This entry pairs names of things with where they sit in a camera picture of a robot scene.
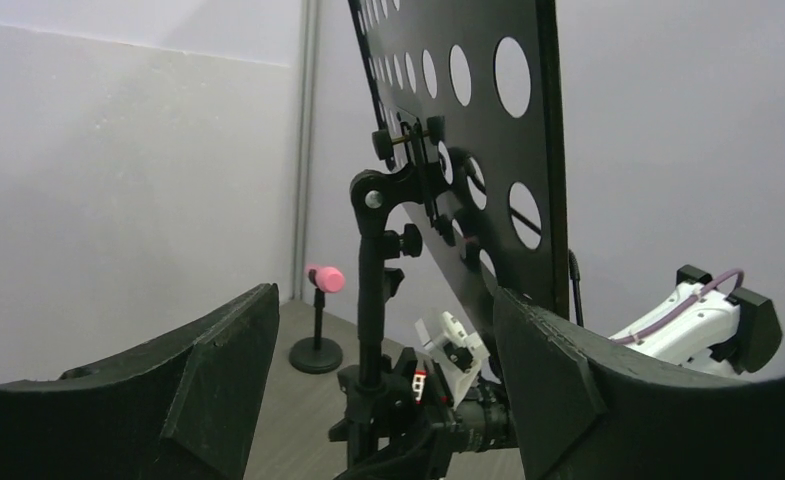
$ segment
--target white plastic part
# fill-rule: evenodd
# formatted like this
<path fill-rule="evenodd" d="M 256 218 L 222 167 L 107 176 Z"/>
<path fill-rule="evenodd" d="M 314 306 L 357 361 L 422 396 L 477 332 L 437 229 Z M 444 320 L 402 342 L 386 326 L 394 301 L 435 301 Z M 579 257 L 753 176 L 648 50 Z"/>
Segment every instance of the white plastic part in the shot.
<path fill-rule="evenodd" d="M 657 308 L 610 338 L 635 337 L 653 325 L 703 285 L 682 283 Z M 696 302 L 671 323 L 643 337 L 628 348 L 665 362 L 691 370 L 726 377 L 737 376 L 728 362 L 710 358 L 709 347 L 733 337 L 739 328 L 739 306 L 726 300 L 726 295 L 712 291 Z"/>
<path fill-rule="evenodd" d="M 477 333 L 467 333 L 459 320 L 448 312 L 433 313 L 416 322 L 416 331 L 422 345 L 436 363 L 442 367 L 445 381 L 454 397 L 454 408 L 465 398 L 483 366 L 489 358 L 489 350 Z M 465 371 L 454 364 L 445 353 L 445 346 L 450 343 L 454 347 L 467 349 L 472 356 L 472 363 Z"/>

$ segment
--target pink object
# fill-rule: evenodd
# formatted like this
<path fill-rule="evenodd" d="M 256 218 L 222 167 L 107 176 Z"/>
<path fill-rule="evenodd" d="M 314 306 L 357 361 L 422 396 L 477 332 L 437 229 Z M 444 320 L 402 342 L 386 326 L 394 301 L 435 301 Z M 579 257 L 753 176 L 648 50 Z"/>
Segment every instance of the pink object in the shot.
<path fill-rule="evenodd" d="M 307 267 L 307 273 L 315 270 L 315 286 L 324 293 L 338 293 L 345 288 L 345 275 L 336 267 Z"/>

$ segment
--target gray floor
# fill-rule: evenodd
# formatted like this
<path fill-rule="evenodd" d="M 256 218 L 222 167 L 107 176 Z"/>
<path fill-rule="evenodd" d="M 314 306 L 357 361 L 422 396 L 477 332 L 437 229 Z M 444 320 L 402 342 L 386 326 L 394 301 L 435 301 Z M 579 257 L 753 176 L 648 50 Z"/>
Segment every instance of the gray floor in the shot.
<path fill-rule="evenodd" d="M 345 445 L 327 441 L 327 430 L 342 419 L 345 397 L 336 374 L 311 376 L 289 365 L 291 346 L 312 333 L 312 307 L 292 302 L 281 308 L 280 334 L 257 424 L 245 479 L 332 480 L 345 468 Z M 354 325 L 327 316 L 324 335 L 345 352 L 344 365 L 357 362 Z M 389 342 L 393 359 L 401 346 Z M 456 455 L 448 480 L 523 480 L 518 450 Z"/>

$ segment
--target black mechanical device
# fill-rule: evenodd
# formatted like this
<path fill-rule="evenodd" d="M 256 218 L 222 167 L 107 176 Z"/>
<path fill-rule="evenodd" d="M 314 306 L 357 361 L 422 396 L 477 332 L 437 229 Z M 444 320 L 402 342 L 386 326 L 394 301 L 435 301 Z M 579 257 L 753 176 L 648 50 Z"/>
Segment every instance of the black mechanical device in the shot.
<path fill-rule="evenodd" d="M 360 357 L 339 372 L 347 407 L 330 439 L 347 443 L 348 468 L 337 479 L 436 480 L 455 452 L 516 447 L 528 479 L 785 477 L 785 379 L 708 375 L 566 320 L 576 260 L 555 2 L 349 4 L 378 125 L 372 141 L 388 172 L 364 171 L 350 188 L 361 235 Z M 507 45 L 523 52 L 516 61 L 529 76 L 513 104 L 497 78 Z M 519 187 L 537 206 L 538 224 L 522 220 L 538 237 L 533 246 L 508 205 Z M 386 230 L 399 205 L 413 222 L 403 234 Z M 429 361 L 417 401 L 415 352 L 393 365 L 381 349 L 385 304 L 404 280 L 386 261 L 418 256 L 422 244 L 499 378 L 480 378 L 462 399 Z M 677 280 L 712 283 L 691 266 Z M 774 306 L 739 284 L 726 301 L 740 309 L 740 329 L 711 356 L 755 371 L 781 340 Z M 448 356 L 465 370 L 456 352 Z"/>
<path fill-rule="evenodd" d="M 260 285 L 59 380 L 0 385 L 0 479 L 242 479 L 279 305 Z"/>

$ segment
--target round black base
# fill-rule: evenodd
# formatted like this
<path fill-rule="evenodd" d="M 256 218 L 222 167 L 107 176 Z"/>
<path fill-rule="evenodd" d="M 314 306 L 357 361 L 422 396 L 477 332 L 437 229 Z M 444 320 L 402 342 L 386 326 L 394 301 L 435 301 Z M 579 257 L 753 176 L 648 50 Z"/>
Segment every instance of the round black base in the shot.
<path fill-rule="evenodd" d="M 313 339 L 299 340 L 289 352 L 289 363 L 298 371 L 319 375 L 342 365 L 342 348 L 329 338 L 321 339 L 321 348 L 313 349 Z"/>

